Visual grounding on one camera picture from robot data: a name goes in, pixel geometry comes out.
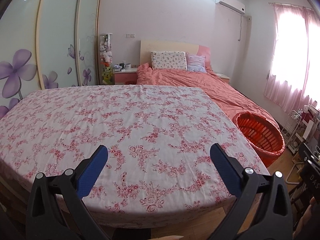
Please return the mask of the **person's hand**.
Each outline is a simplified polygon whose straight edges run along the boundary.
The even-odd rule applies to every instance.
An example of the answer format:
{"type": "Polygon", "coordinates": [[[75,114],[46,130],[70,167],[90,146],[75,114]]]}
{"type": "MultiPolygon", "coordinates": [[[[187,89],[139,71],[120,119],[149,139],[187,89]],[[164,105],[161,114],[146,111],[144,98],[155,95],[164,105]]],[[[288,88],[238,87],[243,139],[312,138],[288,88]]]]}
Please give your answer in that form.
{"type": "Polygon", "coordinates": [[[319,202],[314,197],[300,219],[293,239],[319,239],[319,202]]]}

